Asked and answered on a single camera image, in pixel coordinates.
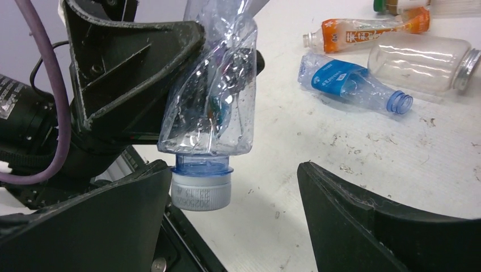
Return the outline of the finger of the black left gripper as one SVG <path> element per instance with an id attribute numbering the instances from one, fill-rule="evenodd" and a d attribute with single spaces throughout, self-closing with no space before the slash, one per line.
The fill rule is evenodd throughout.
<path id="1" fill-rule="evenodd" d="M 259 50 L 256 51 L 256 75 L 259 75 L 265 68 L 265 60 Z"/>

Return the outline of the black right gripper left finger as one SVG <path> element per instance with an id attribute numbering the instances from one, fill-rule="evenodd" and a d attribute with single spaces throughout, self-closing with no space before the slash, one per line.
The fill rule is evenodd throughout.
<path id="1" fill-rule="evenodd" d="M 1 217 L 2 271 L 150 271 L 171 172 L 163 160 L 31 214 Z"/>

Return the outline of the clear bottle white cap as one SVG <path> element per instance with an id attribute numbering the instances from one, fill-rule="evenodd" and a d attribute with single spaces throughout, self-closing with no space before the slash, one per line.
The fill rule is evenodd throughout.
<path id="1" fill-rule="evenodd" d="M 207 1 L 195 21 L 205 31 L 200 55 L 170 90 L 157 148 L 175 155 L 171 200 L 214 211 L 231 200 L 232 156 L 254 138 L 258 27 L 249 1 Z"/>

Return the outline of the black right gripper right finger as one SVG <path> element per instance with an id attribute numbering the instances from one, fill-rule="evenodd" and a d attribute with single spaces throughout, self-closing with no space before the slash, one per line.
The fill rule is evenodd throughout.
<path id="1" fill-rule="evenodd" d="M 310 161 L 297 178 L 319 271 L 480 270 L 479 219 L 403 205 Z"/>

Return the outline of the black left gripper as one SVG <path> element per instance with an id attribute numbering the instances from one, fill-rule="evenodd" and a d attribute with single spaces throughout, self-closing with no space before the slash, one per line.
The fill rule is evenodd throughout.
<path id="1" fill-rule="evenodd" d="M 137 1 L 63 1 L 74 90 L 60 173 L 89 179 L 131 145 L 157 142 L 167 93 L 205 41 L 193 21 L 137 23 Z"/>

